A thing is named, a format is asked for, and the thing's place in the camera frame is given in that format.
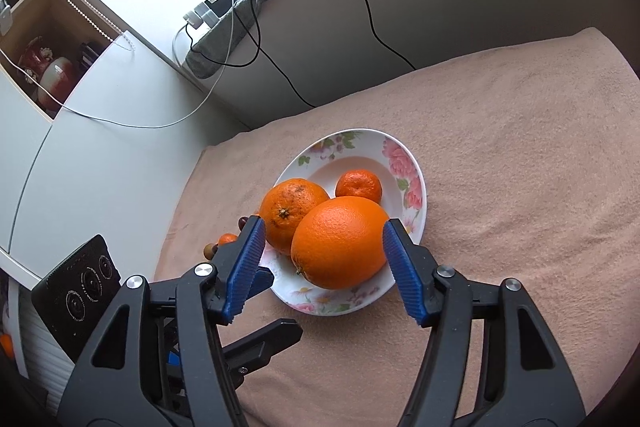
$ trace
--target silver screw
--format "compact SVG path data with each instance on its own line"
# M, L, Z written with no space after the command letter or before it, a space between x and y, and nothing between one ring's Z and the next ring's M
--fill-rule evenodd
M140 275L132 275L127 279L127 286L132 290L135 290L136 288L140 288L143 282L144 282L144 279L142 279Z
M441 264L436 268L436 272L440 277L453 277L456 274L456 269L448 264Z
M198 277L206 277L211 272L213 272L213 266L211 266L209 263L198 264L195 267L194 272Z
M507 279L504 282L504 285L507 286L507 289L511 290L512 292L516 292L520 288L522 288L522 283L520 281L518 281L517 279Z

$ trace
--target plate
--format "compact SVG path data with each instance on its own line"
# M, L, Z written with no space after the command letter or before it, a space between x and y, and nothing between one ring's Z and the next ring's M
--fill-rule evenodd
M335 197L335 185L351 169L368 169L380 178L380 205L402 220L414 243L420 243L427 219L427 187L420 166L400 140L373 129L347 129L311 144L284 169L276 185L291 178L317 183ZM291 259L266 245L261 266L273 272L271 289L285 304L309 315L354 312L382 297L396 283L388 264L366 282L344 290L325 290L296 274Z

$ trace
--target large orange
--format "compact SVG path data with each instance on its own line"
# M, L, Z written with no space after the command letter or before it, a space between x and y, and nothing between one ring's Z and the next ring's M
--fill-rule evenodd
M335 185L335 197L359 196L380 204L382 185L380 179L367 169L345 172Z
M293 233L302 218L328 199L324 188L302 178L273 187L262 200L258 213L266 226L267 242L278 252L289 255Z
M310 283L338 290L375 275L386 262L382 227L389 217L366 198L343 196L325 201L300 221L291 260Z

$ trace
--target pink blanket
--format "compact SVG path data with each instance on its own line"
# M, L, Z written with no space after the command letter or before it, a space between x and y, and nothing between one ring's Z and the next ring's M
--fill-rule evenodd
M465 276L522 280L591 410L640 341L640 89L599 31L456 58L275 121L204 151L156 272L178 277L202 247L235 232L291 158L353 127L396 136L429 185L422 244ZM340 317L312 317L270 291L247 302L229 343L278 317L302 341L238 390L252 425L396 425L429 331L396 289ZM459 413L479 370L474 325Z

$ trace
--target white cabinet door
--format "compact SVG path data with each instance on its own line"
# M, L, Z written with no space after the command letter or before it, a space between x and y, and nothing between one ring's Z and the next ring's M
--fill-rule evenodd
M0 66L0 248L9 251L22 189L51 123Z
M134 125L162 125L204 95L142 42L112 44L67 101L78 111ZM117 41L128 46L124 39ZM202 150L245 130L212 103L164 129L55 118L26 185L12 257L43 277L95 234L123 278L152 279L175 206Z

